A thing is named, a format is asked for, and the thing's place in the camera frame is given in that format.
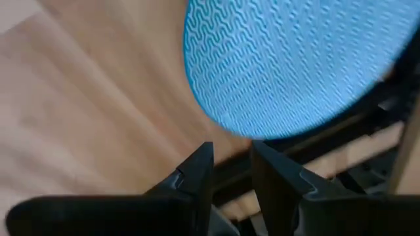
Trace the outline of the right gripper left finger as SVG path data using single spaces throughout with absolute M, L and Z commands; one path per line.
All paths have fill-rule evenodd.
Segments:
M 207 236 L 213 143 L 204 142 L 143 194 L 50 195 L 14 205 L 10 236 Z

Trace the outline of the blue textured plate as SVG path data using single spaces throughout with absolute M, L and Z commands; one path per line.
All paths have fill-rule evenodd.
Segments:
M 188 0 L 190 89 L 222 128 L 290 138 L 380 83 L 420 27 L 420 0 Z

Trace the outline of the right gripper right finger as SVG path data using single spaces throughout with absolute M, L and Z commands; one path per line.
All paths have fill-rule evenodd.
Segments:
M 420 195 L 355 193 L 261 141 L 251 169 L 269 236 L 420 236 Z

